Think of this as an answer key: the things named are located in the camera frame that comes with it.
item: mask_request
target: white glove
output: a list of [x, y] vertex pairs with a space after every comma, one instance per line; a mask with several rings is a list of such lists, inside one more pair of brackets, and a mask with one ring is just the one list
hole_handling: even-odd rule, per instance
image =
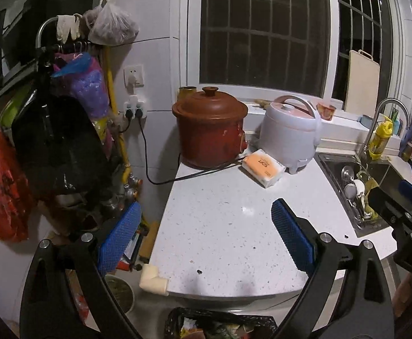
[[58, 15], [57, 22], [57, 40], [62, 41], [63, 44], [66, 43], [69, 37], [69, 32], [71, 27], [75, 30], [76, 17], [73, 15]]
[[74, 24], [71, 25], [71, 38], [76, 40], [80, 38], [80, 18], [74, 16]]

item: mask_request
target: white speckled countertop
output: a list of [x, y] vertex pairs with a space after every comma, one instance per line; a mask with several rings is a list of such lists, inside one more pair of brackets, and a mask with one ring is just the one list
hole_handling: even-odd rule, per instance
[[[410, 166], [390, 158], [412, 182]], [[181, 164], [177, 176], [196, 171]], [[159, 275], [169, 279], [168, 292], [225, 298], [301, 290], [307, 275], [297, 270], [271, 221], [271, 205], [278, 198], [318, 232], [330, 233], [339, 242], [359, 244], [369, 239], [381, 259], [396, 249], [391, 228], [356, 237], [314, 159], [267, 189], [241, 167], [233, 167], [173, 184], [150, 260], [159, 267]], [[342, 276], [338, 271], [336, 278]]]

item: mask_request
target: yellow bottle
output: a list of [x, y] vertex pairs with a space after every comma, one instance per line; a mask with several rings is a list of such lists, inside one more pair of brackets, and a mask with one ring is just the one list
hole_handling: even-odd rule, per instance
[[376, 130], [371, 144], [369, 145], [369, 155], [372, 160], [379, 159], [385, 150], [385, 147], [393, 134], [393, 122], [385, 116], [385, 122], [382, 122]]

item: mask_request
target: cutting board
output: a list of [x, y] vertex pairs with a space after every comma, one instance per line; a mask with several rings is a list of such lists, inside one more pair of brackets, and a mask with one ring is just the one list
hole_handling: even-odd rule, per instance
[[379, 91], [380, 66], [363, 50], [350, 51], [348, 92], [344, 110], [374, 116]]

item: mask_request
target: purple plastic bag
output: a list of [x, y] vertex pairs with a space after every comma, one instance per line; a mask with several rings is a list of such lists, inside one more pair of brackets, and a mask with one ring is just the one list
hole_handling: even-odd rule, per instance
[[[91, 120], [98, 120], [107, 116], [109, 111], [109, 96], [105, 86], [105, 79], [99, 62], [88, 53], [81, 55], [89, 56], [90, 65], [88, 69], [84, 72], [70, 73], [58, 78], [52, 78], [56, 83], [55, 94], [74, 97], [80, 102]], [[66, 68], [69, 63], [80, 57], [80, 55], [57, 54], [56, 57], [60, 57], [67, 62]], [[53, 67], [55, 72], [60, 71], [58, 66], [54, 65]]]

